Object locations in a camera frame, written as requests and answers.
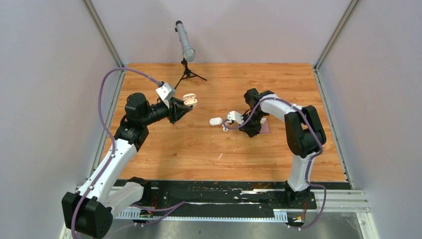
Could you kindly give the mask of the white gold-trimmed earbud case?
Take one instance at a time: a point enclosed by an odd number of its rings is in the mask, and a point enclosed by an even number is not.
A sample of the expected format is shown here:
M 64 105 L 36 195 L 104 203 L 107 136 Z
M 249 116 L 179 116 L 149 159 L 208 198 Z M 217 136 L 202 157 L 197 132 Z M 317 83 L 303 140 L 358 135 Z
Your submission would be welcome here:
M 198 100 L 196 99 L 196 97 L 197 95 L 194 93 L 183 95 L 182 100 L 183 100 L 184 105 L 189 106 L 189 107 L 196 106 L 198 103 Z

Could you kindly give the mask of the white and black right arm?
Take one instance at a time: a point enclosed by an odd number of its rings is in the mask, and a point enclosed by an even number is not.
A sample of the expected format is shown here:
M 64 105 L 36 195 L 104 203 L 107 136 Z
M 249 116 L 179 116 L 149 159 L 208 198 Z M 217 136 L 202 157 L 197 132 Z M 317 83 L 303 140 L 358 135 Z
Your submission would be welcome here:
M 244 94 L 250 112 L 242 115 L 240 131 L 249 137 L 261 131 L 261 119 L 273 115 L 285 124 L 286 140 L 293 154 L 291 173 L 286 181 L 284 201 L 296 208 L 310 196 L 310 173 L 314 158 L 323 151 L 326 135 L 314 106 L 299 107 L 271 91 L 258 92 L 255 88 Z

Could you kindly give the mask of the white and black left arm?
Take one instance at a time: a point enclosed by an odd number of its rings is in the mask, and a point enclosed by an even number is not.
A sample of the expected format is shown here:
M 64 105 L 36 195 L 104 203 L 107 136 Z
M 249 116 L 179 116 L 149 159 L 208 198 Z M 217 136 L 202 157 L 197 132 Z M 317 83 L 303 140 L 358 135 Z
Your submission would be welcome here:
M 174 124 L 197 103 L 193 93 L 182 99 L 159 100 L 152 105 L 142 93 L 127 97 L 125 115 L 115 135 L 111 136 L 108 153 L 78 191 L 68 192 L 62 199 L 65 225 L 74 239 L 79 234 L 102 239 L 114 218 L 127 207 L 136 202 L 146 206 L 152 201 L 151 183 L 142 178 L 132 177 L 118 191 L 112 193 L 111 190 L 124 167 L 145 142 L 149 134 L 147 127 L 162 119 Z

